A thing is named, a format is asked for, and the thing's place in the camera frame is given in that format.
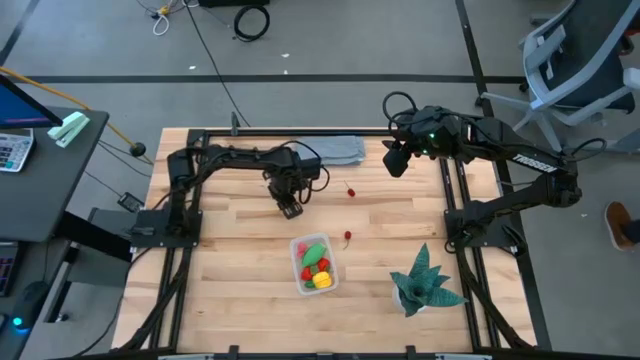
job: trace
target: person's foot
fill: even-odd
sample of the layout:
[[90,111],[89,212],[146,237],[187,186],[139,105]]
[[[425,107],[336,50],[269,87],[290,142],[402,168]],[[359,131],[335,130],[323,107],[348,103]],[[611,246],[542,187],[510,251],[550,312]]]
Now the person's foot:
[[604,220],[609,228],[609,236],[613,247],[620,251],[631,250],[635,245],[624,235],[622,228],[631,222],[631,216],[624,205],[614,201],[607,205],[604,212]]

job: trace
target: wooden table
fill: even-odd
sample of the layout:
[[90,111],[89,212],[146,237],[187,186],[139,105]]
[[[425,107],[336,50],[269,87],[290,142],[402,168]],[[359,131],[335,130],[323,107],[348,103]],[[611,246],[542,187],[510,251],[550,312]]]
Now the wooden table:
[[[185,146],[187,131],[164,129],[148,205],[168,191],[166,157]],[[471,350],[463,306],[429,308],[405,318],[392,304],[389,272],[408,272],[425,242],[431,266],[441,264],[441,273],[452,277],[445,287],[461,290],[455,257],[443,249],[446,202],[438,162],[413,159],[404,176],[394,179],[382,163],[382,139],[365,137],[367,158],[360,166],[330,167],[327,189],[314,193],[304,213],[292,220],[277,209],[261,172],[225,169],[209,178],[203,186],[202,241],[191,262],[179,352],[226,353],[230,345],[252,353],[404,352],[406,345],[415,345],[418,352]],[[216,137],[215,143],[265,149],[285,140]],[[498,196],[490,162],[474,161],[466,170],[472,198]],[[347,195],[345,181],[356,191],[354,198]],[[347,230],[353,237],[343,250]],[[340,285],[303,297],[294,284],[289,242],[316,232],[331,239]],[[164,252],[153,249],[131,270],[113,346],[128,340],[153,307]],[[495,304],[525,340],[535,343],[514,258],[497,249],[483,253]],[[476,311],[485,329],[477,301]],[[163,323],[165,341],[168,323]],[[488,345],[486,336],[483,344]]]

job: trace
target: gray floor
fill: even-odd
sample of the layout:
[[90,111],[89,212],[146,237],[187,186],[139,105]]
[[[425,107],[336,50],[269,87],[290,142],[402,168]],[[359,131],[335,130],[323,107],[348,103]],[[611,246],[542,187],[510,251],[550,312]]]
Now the gray floor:
[[[27,0],[0,2],[0,47]],[[157,6],[160,0],[146,0]],[[531,12],[555,11],[563,1],[466,0],[478,53],[486,75],[522,75],[517,41],[531,27]],[[214,12],[230,22],[235,9]],[[448,0],[276,0],[270,6],[271,28],[252,44],[232,33],[210,14],[193,10],[203,36],[224,74],[428,74],[471,75],[471,66],[455,3]],[[153,36],[153,21],[134,0],[42,0],[19,38],[6,66],[25,75],[197,75],[213,74],[186,11],[170,17],[171,28]],[[625,62],[638,64],[638,54]],[[155,153],[166,126],[226,126],[231,104],[219,84],[51,84],[95,109],[111,113],[112,122]],[[50,105],[68,104],[24,87]],[[229,89],[254,126],[385,125],[382,97],[392,90],[411,93],[420,104],[439,104],[461,112],[473,107],[475,84],[441,83],[234,83]],[[514,85],[489,85],[518,95]],[[517,112],[494,106],[507,122]],[[591,124],[560,129],[583,138],[619,136],[634,126],[635,114],[607,114],[606,127]],[[544,143],[535,125],[523,135]],[[104,140],[123,143],[105,131]],[[534,174],[512,166],[514,181]],[[140,170],[150,173],[144,165]],[[635,186],[637,159],[600,156],[580,164],[584,197],[568,209],[535,208],[522,213],[543,309],[554,349],[640,356],[640,254],[621,253],[610,245],[602,220],[606,204],[621,200],[640,217]],[[129,171],[98,149],[88,171],[119,192],[144,198],[148,179]],[[69,208],[86,216],[92,207],[116,209],[115,196],[83,177]],[[50,357],[75,353],[97,337],[110,319],[118,294],[76,289],[78,332],[67,343],[42,339]],[[89,308],[78,304],[91,303]],[[109,339],[95,352],[108,349]]]

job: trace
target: potted plant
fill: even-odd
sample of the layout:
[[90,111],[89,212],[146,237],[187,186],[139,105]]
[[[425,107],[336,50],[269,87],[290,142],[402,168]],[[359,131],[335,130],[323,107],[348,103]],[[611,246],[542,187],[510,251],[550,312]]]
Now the potted plant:
[[440,275],[441,266],[429,268],[429,250],[422,245],[409,275],[392,272],[395,283],[392,298],[396,306],[403,309],[405,316],[415,315],[427,306],[448,307],[465,303],[467,299],[440,286],[449,276]]

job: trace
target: yellow toy food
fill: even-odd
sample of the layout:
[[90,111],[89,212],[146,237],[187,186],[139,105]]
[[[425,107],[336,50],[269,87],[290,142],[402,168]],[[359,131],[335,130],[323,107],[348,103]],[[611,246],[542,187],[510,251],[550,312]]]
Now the yellow toy food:
[[315,275],[313,275],[313,284],[316,286],[316,289],[324,289],[331,286],[331,276],[326,271],[321,271]]

